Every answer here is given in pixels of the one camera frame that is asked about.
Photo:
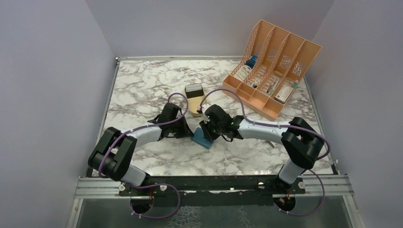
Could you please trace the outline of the blue card holder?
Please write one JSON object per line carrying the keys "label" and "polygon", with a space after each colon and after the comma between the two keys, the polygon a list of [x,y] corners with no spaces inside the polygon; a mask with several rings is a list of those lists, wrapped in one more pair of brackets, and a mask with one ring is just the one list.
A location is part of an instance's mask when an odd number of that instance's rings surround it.
{"label": "blue card holder", "polygon": [[193,133],[193,137],[191,137],[191,140],[205,149],[210,149],[214,142],[204,137],[204,132],[200,127],[196,128],[195,132]]}

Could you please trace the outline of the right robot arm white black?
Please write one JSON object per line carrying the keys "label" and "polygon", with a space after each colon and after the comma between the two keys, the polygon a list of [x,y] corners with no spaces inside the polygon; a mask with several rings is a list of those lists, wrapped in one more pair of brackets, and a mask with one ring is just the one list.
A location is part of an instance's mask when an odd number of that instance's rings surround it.
{"label": "right robot arm white black", "polygon": [[218,105],[204,104],[197,111],[203,115],[199,125],[204,138],[214,141],[222,137],[228,142],[234,139],[259,139],[282,145],[289,160],[282,166],[274,180],[274,187],[280,193],[293,188],[297,177],[304,170],[311,169],[324,146],[317,132],[302,118],[290,122],[248,121],[244,116],[231,117]]}

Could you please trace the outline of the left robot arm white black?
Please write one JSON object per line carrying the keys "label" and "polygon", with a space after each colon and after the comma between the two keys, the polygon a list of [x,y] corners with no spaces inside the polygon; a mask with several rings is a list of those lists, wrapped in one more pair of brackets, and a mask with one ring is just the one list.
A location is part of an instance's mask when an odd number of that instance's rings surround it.
{"label": "left robot arm white black", "polygon": [[163,138],[188,138],[189,128],[179,106],[167,103],[162,112],[143,126],[125,132],[107,128],[88,158],[88,166],[106,177],[131,184],[132,190],[144,195],[149,190],[149,174],[131,165],[136,148]]}

